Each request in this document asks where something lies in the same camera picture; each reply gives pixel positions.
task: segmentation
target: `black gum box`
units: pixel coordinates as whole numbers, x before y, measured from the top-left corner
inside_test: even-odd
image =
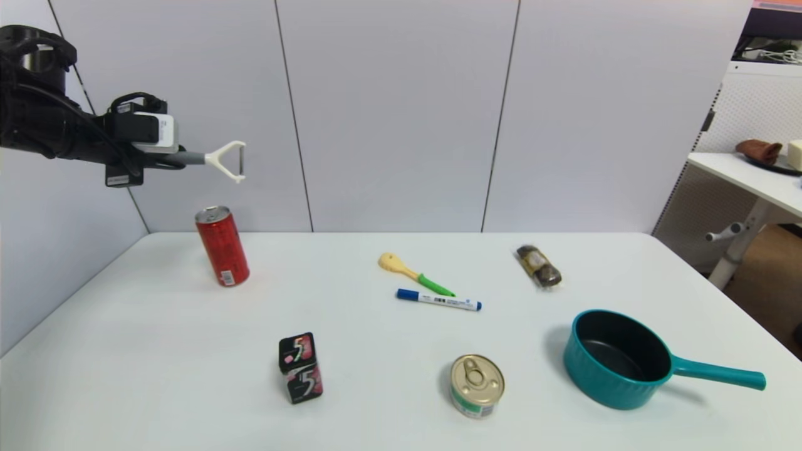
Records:
[[[288,337],[278,342],[278,367],[282,370],[293,404],[323,394],[312,332]]]

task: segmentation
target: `saucepan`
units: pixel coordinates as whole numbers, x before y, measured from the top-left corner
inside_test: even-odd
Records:
[[[629,410],[644,405],[672,375],[763,390],[763,373],[674,356],[648,327],[614,311],[584,311],[573,321],[563,355],[573,382],[598,403]]]

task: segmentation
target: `green handle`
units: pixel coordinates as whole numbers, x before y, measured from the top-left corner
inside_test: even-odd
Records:
[[[714,380],[716,382],[724,382],[725,384],[754,388],[755,390],[764,390],[766,388],[766,376],[764,376],[762,372],[736,370],[734,368],[702,364],[700,362],[680,359],[677,356],[671,356],[671,359],[674,361],[674,374],[676,375]]]
[[[453,292],[451,292],[450,290],[448,290],[446,288],[443,288],[440,285],[437,285],[436,283],[434,283],[431,280],[427,279],[426,276],[423,275],[423,274],[418,274],[418,283],[420,283],[421,285],[425,286],[429,290],[434,291],[438,295],[451,296],[453,298],[456,297],[456,295]]]

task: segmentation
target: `pegboard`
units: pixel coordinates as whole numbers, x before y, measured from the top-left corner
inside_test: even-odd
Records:
[[[802,138],[802,67],[731,63],[713,103],[715,118],[700,132],[692,152],[733,152],[748,139],[780,142]],[[756,196],[717,176],[686,165],[653,235],[688,264],[712,270],[729,241],[709,243],[743,221]]]
[[[783,145],[802,139],[802,67],[794,67],[796,76],[770,75],[744,69],[745,64],[730,65],[713,124],[701,134],[696,152],[734,152],[752,138]]]

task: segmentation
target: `number 5 logo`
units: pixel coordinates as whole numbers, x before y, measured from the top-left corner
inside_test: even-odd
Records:
[[[304,393],[303,396],[308,395],[312,391],[312,388],[314,388],[315,380],[312,377],[313,372],[314,369],[310,369],[301,373],[301,382],[304,384],[309,384],[309,387],[306,388],[306,393]]]
[[[300,359],[301,355],[303,354],[303,337],[296,338],[293,347],[298,350],[293,361],[298,362],[298,359]]]

